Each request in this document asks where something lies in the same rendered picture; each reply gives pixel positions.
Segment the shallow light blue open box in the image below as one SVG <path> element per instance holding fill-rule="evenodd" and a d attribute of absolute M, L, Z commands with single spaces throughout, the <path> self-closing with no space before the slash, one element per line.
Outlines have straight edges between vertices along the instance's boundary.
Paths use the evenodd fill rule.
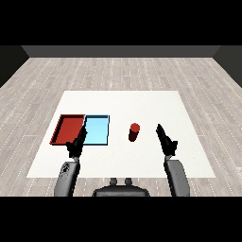
<path fill-rule="evenodd" d="M 87 131 L 85 146 L 106 146 L 109 137 L 110 117 L 107 114 L 87 114 L 84 126 Z"/>

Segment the small red can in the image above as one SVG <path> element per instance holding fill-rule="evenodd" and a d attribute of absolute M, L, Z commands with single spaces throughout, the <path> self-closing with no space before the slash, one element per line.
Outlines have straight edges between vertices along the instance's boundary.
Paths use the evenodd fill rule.
<path fill-rule="evenodd" d="M 140 126 L 137 123 L 133 123 L 130 125 L 129 140 L 131 142 L 134 142 L 137 139 L 139 131 L 140 131 Z"/>

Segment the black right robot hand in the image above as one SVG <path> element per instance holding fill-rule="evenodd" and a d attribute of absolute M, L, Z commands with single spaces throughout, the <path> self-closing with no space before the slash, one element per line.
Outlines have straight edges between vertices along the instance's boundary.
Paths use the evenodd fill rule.
<path fill-rule="evenodd" d="M 164 132 L 161 125 L 157 126 L 156 129 L 158 138 L 160 140 L 162 150 L 165 156 L 175 156 L 175 151 L 177 150 L 178 142 L 172 141 Z"/>

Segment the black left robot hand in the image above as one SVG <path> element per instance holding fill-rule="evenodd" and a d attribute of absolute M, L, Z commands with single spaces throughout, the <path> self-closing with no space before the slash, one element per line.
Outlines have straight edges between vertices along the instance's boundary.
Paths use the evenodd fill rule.
<path fill-rule="evenodd" d="M 87 130 L 84 126 L 81 127 L 78 137 L 73 142 L 67 142 L 65 145 L 69 152 L 70 158 L 79 158 L 83 149 L 83 144 L 87 135 Z"/>

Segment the shallow red open box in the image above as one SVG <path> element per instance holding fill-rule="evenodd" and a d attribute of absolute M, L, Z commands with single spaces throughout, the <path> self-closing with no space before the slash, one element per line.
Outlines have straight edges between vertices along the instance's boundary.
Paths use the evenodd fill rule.
<path fill-rule="evenodd" d="M 62 114 L 49 144 L 64 146 L 67 142 L 73 142 L 78 137 L 84 117 L 84 114 Z"/>

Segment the dark grey robot body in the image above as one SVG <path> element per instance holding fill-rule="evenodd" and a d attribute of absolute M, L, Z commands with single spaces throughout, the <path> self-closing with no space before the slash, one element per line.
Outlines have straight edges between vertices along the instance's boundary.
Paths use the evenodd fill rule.
<path fill-rule="evenodd" d="M 149 192 L 134 186 L 131 178 L 125 178 L 124 185 L 117 184 L 117 178 L 111 178 L 110 184 L 96 189 L 93 192 L 93 197 L 149 197 Z"/>

